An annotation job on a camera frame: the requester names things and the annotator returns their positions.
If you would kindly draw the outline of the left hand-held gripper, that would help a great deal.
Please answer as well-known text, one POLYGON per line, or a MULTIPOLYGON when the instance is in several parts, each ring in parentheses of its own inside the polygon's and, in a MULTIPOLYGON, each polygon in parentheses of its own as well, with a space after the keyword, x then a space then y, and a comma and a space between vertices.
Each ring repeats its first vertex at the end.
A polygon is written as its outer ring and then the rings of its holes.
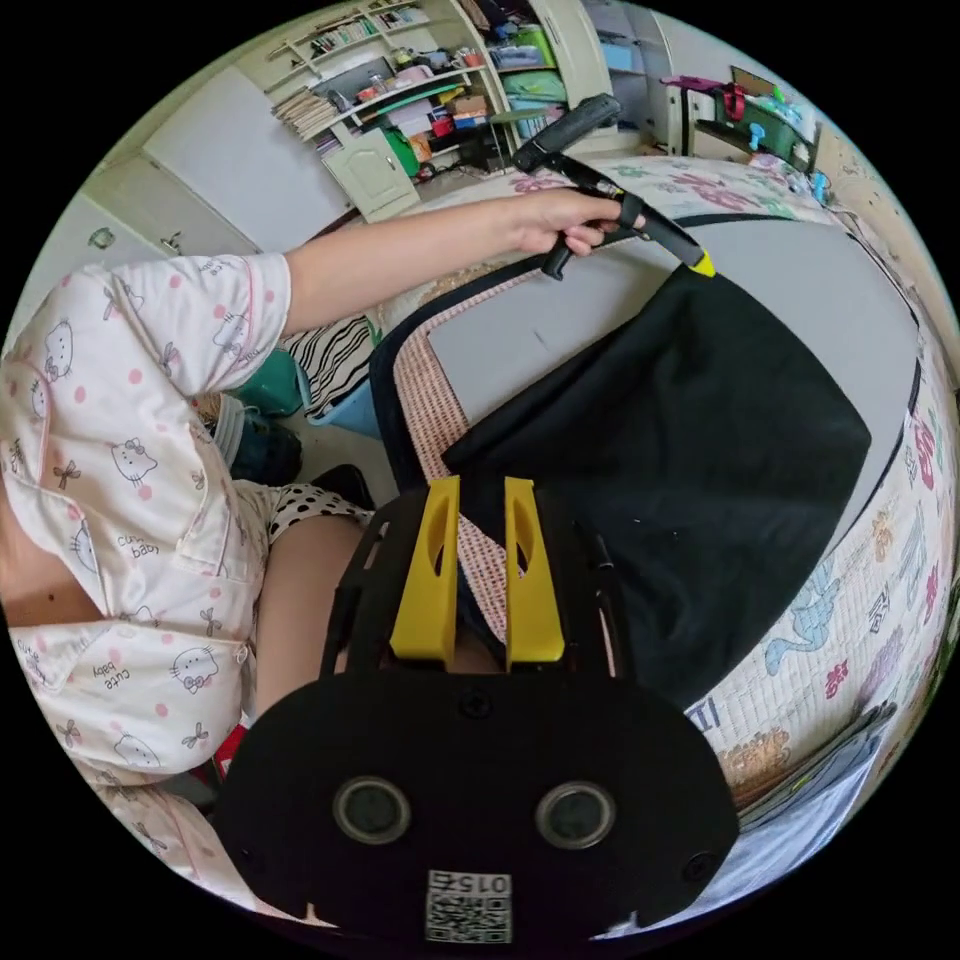
POLYGON ((547 155, 544 165, 565 176, 575 191, 618 204, 617 228, 663 247, 692 272, 706 278, 716 276, 707 252, 678 223, 639 196, 623 189, 594 168, 566 155, 547 155))

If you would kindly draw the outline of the person's left hand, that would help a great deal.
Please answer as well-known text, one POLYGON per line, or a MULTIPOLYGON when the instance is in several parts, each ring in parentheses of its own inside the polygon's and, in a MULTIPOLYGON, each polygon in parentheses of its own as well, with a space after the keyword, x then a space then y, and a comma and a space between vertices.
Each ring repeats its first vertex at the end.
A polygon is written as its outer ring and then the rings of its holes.
POLYGON ((622 205, 608 198, 557 188, 515 199, 512 247, 523 253, 549 253, 559 244, 587 257, 620 226, 622 205))

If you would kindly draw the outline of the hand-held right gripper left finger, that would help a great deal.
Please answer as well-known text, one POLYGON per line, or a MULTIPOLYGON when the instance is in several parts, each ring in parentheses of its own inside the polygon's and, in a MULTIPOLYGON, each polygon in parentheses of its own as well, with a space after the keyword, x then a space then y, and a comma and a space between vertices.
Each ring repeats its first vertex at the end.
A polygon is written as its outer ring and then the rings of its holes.
POLYGON ((417 500, 413 545, 390 637, 404 663, 454 664, 460 480, 430 482, 417 500))

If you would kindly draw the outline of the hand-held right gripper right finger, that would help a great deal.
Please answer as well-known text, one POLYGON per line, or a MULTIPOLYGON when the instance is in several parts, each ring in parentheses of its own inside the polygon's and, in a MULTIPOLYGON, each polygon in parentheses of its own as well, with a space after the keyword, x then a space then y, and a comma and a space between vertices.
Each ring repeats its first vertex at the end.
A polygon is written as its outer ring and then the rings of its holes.
POLYGON ((552 667, 565 642, 534 485, 505 479, 506 663, 552 667))

